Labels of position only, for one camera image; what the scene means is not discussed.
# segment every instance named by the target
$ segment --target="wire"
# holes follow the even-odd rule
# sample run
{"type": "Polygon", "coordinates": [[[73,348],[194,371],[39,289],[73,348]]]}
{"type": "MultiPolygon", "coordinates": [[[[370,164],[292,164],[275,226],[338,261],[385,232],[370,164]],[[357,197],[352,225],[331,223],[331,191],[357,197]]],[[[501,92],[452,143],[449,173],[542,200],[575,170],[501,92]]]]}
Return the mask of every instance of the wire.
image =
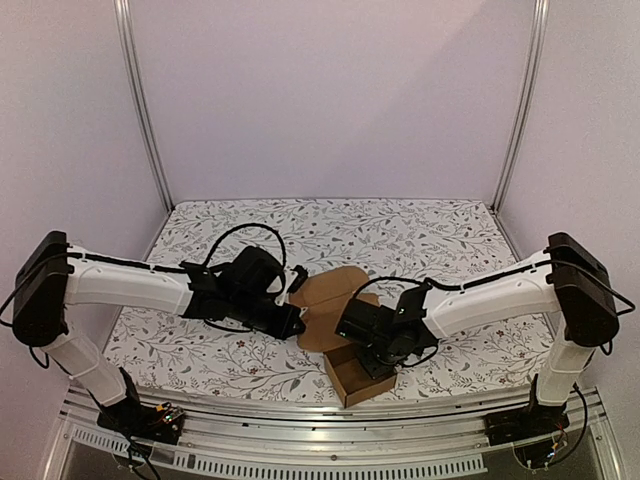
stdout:
{"type": "Polygon", "coordinates": [[[284,245],[284,240],[282,239],[282,236],[275,228],[270,227],[269,225],[265,225],[264,223],[243,223],[241,225],[236,225],[235,227],[224,232],[215,241],[215,243],[209,250],[209,253],[207,253],[207,257],[205,258],[204,262],[202,262],[202,265],[207,266],[209,264],[209,262],[211,261],[211,258],[213,257],[213,254],[215,253],[215,251],[218,249],[218,247],[220,246],[220,244],[225,238],[227,238],[232,233],[237,232],[238,230],[244,230],[245,228],[252,228],[252,227],[262,228],[263,230],[267,230],[276,237],[276,239],[278,240],[278,243],[280,244],[280,250],[282,251],[282,269],[284,270],[284,268],[287,266],[287,249],[284,245]]]}
{"type": "Polygon", "coordinates": [[[593,350],[593,351],[591,352],[591,355],[589,355],[589,358],[587,359],[587,363],[585,363],[585,364],[584,364],[584,367],[582,367],[582,371],[583,371],[583,372],[587,369],[587,367],[588,367],[589,365],[591,365],[591,361],[593,360],[593,356],[595,355],[595,353],[596,353],[596,351],[595,351],[595,350],[593,350]]]}
{"type": "MultiPolygon", "coordinates": [[[[98,410],[100,410],[100,412],[102,412],[102,414],[106,416],[113,425],[117,425],[118,422],[116,422],[115,419],[111,415],[109,415],[109,412],[107,412],[102,407],[102,405],[100,404],[100,402],[98,402],[98,399],[93,395],[93,393],[91,393],[89,390],[87,390],[87,393],[93,399],[93,402],[98,407],[98,410]]],[[[140,447],[140,444],[136,442],[133,438],[131,438],[131,435],[128,435],[124,432],[118,432],[118,433],[120,433],[120,435],[122,435],[127,440],[127,442],[129,442],[129,448],[127,449],[127,452],[129,455],[129,469],[133,473],[135,473],[138,478],[141,478],[142,480],[150,480],[144,475],[142,475],[140,472],[138,472],[137,470],[138,467],[133,466],[133,452],[132,452],[133,450],[142,457],[142,459],[144,460],[144,463],[146,463],[149,469],[153,472],[153,475],[155,476],[155,480],[162,480],[162,478],[160,477],[160,474],[151,463],[151,460],[149,460],[149,455],[142,450],[142,448],[140,447]]]]}
{"type": "Polygon", "coordinates": [[[608,349],[604,348],[604,345],[600,345],[600,350],[604,353],[605,356],[609,356],[613,353],[613,340],[609,340],[608,349]]]}
{"type": "Polygon", "coordinates": [[[36,352],[33,350],[33,347],[29,347],[29,353],[31,354],[31,358],[33,358],[38,365],[40,365],[45,370],[49,368],[50,361],[49,355],[47,353],[44,354],[44,362],[36,356],[36,352]]]}
{"type": "Polygon", "coordinates": [[[559,458],[555,462],[552,461],[549,466],[557,465],[569,458],[569,456],[571,456],[573,452],[578,449],[578,447],[580,446],[580,442],[582,442],[582,439],[587,433],[587,426],[589,424],[589,407],[587,405],[587,399],[584,398],[584,394],[580,391],[580,388],[578,388],[577,384],[573,385],[573,390],[578,394],[580,400],[582,400],[582,408],[584,409],[584,423],[582,424],[582,430],[580,430],[580,436],[578,437],[578,440],[576,440],[576,443],[573,444],[573,447],[571,447],[571,450],[569,450],[564,457],[559,458]]]}
{"type": "MultiPolygon", "coordinates": [[[[70,257],[83,258],[81,254],[70,253],[70,257]]],[[[98,255],[96,253],[87,253],[84,258],[96,262],[109,263],[111,265],[120,265],[122,267],[140,268],[142,270],[153,270],[161,273],[187,273],[182,267],[168,267],[166,265],[156,265],[145,262],[138,262],[137,260],[124,260],[122,258],[106,257],[104,255],[98,255]]]]}
{"type": "Polygon", "coordinates": [[[140,448],[140,445],[131,437],[125,437],[125,438],[129,442],[129,448],[127,449],[127,452],[129,454],[129,470],[135,473],[136,476],[138,478],[141,478],[142,480],[150,480],[149,478],[145,477],[138,471],[139,467],[133,466],[133,450],[135,450],[135,452],[142,457],[142,459],[144,460],[144,463],[146,463],[149,469],[153,472],[153,475],[155,476],[156,480],[162,480],[160,478],[160,474],[158,473],[156,468],[153,466],[153,464],[149,460],[149,455],[143,452],[142,449],[140,448]]]}
{"type": "Polygon", "coordinates": [[[353,295],[351,296],[351,298],[356,298],[358,295],[360,295],[360,293],[362,293],[362,291],[365,288],[378,282],[405,282],[405,283],[413,283],[414,285],[423,285],[423,282],[420,282],[419,280],[414,280],[413,278],[378,277],[378,278],[371,279],[368,282],[361,285],[360,287],[358,287],[358,289],[355,292],[353,292],[353,295]]]}
{"type": "Polygon", "coordinates": [[[628,298],[623,296],[621,293],[619,293],[616,290],[614,290],[613,288],[611,288],[609,285],[604,283],[602,280],[600,280],[598,277],[596,277],[593,273],[591,273],[586,268],[583,268],[580,265],[576,265],[575,263],[572,263],[572,262],[565,262],[564,260],[545,260],[543,262],[540,262],[539,264],[536,264],[536,266],[548,265],[548,264],[564,265],[564,266],[567,266],[567,267],[575,268],[576,270],[578,270],[583,275],[586,275],[587,277],[589,277],[589,279],[592,282],[598,284],[598,286],[600,288],[602,288],[606,292],[610,293],[611,295],[616,297],[618,300],[620,300],[622,303],[627,305],[627,307],[629,307],[629,308],[627,308],[626,310],[622,310],[620,312],[616,312],[616,315],[618,315],[619,317],[621,317],[622,315],[626,315],[628,313],[631,313],[631,312],[635,311],[636,306],[631,300],[629,300],[628,298]]]}
{"type": "Polygon", "coordinates": [[[246,329],[246,330],[240,330],[237,328],[229,328],[229,327],[223,327],[222,325],[216,325],[215,323],[213,323],[210,320],[203,320],[203,322],[205,323],[205,325],[209,325],[211,328],[215,328],[218,330],[222,330],[223,332],[229,332],[229,333],[249,333],[252,332],[253,330],[251,329],[246,329]]]}
{"type": "Polygon", "coordinates": [[[410,365],[407,365],[407,364],[405,364],[405,363],[401,363],[400,365],[401,365],[403,368],[413,368],[413,367],[417,367],[418,365],[422,365],[422,364],[423,364],[424,362],[426,362],[427,360],[431,360],[431,359],[436,355],[436,353],[438,353],[438,348],[439,348],[439,346],[438,346],[438,345],[436,345],[436,348],[435,348],[435,350],[434,350],[433,352],[431,352],[431,353],[430,353],[429,355],[427,355],[426,357],[421,358],[421,359],[420,359],[420,360],[418,360],[416,363],[412,363],[412,364],[410,364],[410,365]]]}

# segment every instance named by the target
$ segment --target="patterned table surface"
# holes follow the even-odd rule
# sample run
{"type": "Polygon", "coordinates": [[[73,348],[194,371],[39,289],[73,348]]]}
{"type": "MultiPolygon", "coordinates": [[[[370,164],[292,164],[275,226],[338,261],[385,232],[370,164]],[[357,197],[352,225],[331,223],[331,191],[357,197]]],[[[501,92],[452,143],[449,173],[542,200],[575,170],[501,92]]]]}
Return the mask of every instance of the patterned table surface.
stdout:
{"type": "MultiPolygon", "coordinates": [[[[358,265],[371,277],[432,276],[456,282],[515,261],[480,202],[390,199],[185,202],[171,214],[149,260],[202,261],[221,233],[244,222],[277,228],[285,239],[288,264],[303,265],[311,274],[358,265]]],[[[231,260],[246,245],[255,244],[279,258],[278,243],[269,233],[247,229],[225,240],[214,262],[231,260]]],[[[402,288],[388,283],[371,291],[393,306],[402,288]]],[[[521,386],[538,371],[550,342],[539,316],[460,332],[441,342],[432,360],[400,371],[393,391],[369,402],[521,386]]],[[[259,333],[230,334],[198,320],[125,308],[105,353],[148,387],[338,403],[322,354],[300,350],[295,338],[279,341],[259,333]]]]}

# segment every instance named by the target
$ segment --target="white enclosure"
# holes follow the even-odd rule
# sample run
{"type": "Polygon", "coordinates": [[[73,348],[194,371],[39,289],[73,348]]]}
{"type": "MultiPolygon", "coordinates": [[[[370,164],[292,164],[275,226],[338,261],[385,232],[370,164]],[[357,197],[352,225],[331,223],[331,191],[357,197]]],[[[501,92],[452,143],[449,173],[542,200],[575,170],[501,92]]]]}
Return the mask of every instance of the white enclosure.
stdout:
{"type": "Polygon", "coordinates": [[[491,199],[532,2],[136,1],[131,10],[176,202],[491,199]]]}

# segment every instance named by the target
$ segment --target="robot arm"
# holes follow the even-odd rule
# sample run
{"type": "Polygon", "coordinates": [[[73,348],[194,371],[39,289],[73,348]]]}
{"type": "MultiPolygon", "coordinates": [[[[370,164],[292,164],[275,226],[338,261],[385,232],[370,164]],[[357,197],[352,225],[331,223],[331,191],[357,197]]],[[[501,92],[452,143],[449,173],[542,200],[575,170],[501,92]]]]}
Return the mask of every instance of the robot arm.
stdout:
{"type": "Polygon", "coordinates": [[[47,353],[91,393],[101,407],[101,426],[127,437],[176,443],[182,410],[168,404],[141,405],[127,372],[108,363],[65,319],[66,306],[99,303],[151,308],[184,318],[230,317],[284,339],[304,331],[300,309],[284,299],[305,274],[300,267],[285,272],[271,255],[255,247],[215,267],[187,262],[162,266],[95,254],[68,245],[62,232],[51,232],[18,272],[12,329],[19,341],[47,353]]]}
{"type": "Polygon", "coordinates": [[[534,379],[525,409],[486,418],[492,444],[551,433],[568,426],[567,398],[594,349],[619,330],[606,268],[567,234],[528,259],[461,285],[431,279],[405,290],[395,309],[350,300],[336,333],[361,345],[358,358],[372,378],[412,353],[421,356],[461,330],[515,316],[561,311],[564,330],[534,379]]]}

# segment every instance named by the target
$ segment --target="open cardboard box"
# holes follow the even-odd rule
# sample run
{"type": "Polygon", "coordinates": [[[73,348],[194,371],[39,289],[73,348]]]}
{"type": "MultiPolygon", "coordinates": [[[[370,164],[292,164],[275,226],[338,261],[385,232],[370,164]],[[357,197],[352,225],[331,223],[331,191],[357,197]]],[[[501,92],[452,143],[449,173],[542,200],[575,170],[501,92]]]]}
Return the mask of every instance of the open cardboard box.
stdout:
{"type": "MultiPolygon", "coordinates": [[[[372,380],[356,358],[357,347],[335,334],[353,292],[368,280],[358,267],[340,267],[310,277],[289,298],[293,305],[307,308],[302,316],[307,328],[298,336],[298,346],[310,352],[324,352],[327,374],[345,407],[380,395],[396,383],[395,373],[372,380]]],[[[379,305],[375,294],[364,293],[358,298],[379,305]]]]}
{"type": "Polygon", "coordinates": [[[325,352],[324,366],[342,405],[347,408],[391,390],[396,373],[373,380],[356,357],[357,346],[345,345],[325,352]]]}

